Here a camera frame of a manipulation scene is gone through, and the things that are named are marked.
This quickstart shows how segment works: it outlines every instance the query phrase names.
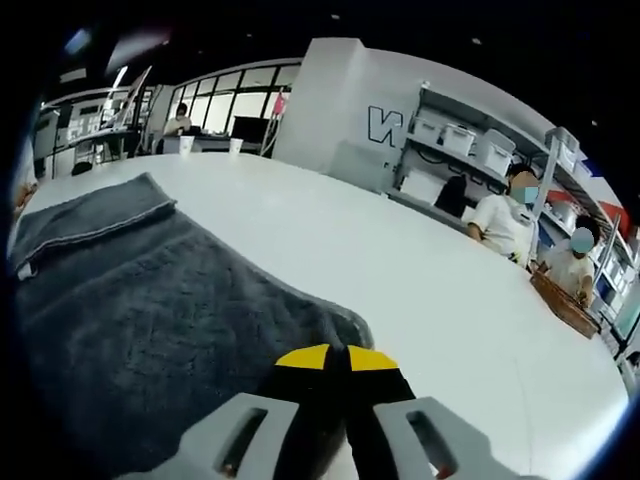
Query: black ceiling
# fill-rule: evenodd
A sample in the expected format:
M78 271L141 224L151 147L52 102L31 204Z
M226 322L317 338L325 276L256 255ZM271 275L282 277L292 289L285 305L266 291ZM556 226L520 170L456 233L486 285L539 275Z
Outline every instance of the black ceiling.
M124 84L149 63L154 65L151 83L177 84L242 63L302 57L312 38L357 37L369 48L427 58L468 72L565 126L640 223L640 188L630 178L637 175L610 150L618 121L613 108L621 97L619 91L608 88L615 71L611 36L618 20L608 5L340 3L304 9L275 2L262 2L263 6L244 2L242 7L185 3L179 5L182 13L174 13L177 7L171 9L172 18L154 17L149 11L148 15L102 19L91 26L96 32L92 45L58 72L83 65L89 78L51 85L47 97L110 85L113 76L105 78L103 72L113 46L120 35L140 27L170 27L171 41L131 65Z

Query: woven basket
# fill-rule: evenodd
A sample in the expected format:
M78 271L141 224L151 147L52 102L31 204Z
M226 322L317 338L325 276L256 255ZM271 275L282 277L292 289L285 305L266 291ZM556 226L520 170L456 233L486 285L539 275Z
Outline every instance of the woven basket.
M537 290L549 308L560 320L587 338L598 331L594 321L584 309L564 290L545 275L535 272L531 276L531 285Z

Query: white table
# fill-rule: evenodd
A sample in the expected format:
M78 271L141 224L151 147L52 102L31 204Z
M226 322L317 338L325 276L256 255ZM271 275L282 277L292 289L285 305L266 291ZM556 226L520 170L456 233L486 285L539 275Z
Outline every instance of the white table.
M241 154L142 157L43 185L27 212L149 171L178 208L294 287L360 314L417 396L484 432L519 474L572 478L627 405L611 355L555 318L526 272L346 183ZM355 479L348 451L327 478Z

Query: face mask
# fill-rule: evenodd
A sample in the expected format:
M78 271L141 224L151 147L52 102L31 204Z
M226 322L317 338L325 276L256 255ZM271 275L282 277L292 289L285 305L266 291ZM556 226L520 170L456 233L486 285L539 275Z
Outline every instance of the face mask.
M533 203L538 198L538 187L520 187L511 189L511 197L518 203Z
M577 228L573 235L571 235L571 241L569 242L571 249L576 253L587 253L593 248L593 235L588 228Z

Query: cup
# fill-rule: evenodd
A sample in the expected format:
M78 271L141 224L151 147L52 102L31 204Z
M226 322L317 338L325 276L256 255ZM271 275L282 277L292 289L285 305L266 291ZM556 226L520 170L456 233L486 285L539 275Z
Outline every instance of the cup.
M232 138L229 141L229 153L232 157L237 157L240 153L240 149L242 148L242 139L241 138Z
M180 137L180 156L186 158L191 153L193 148L193 139L195 137L182 136Z

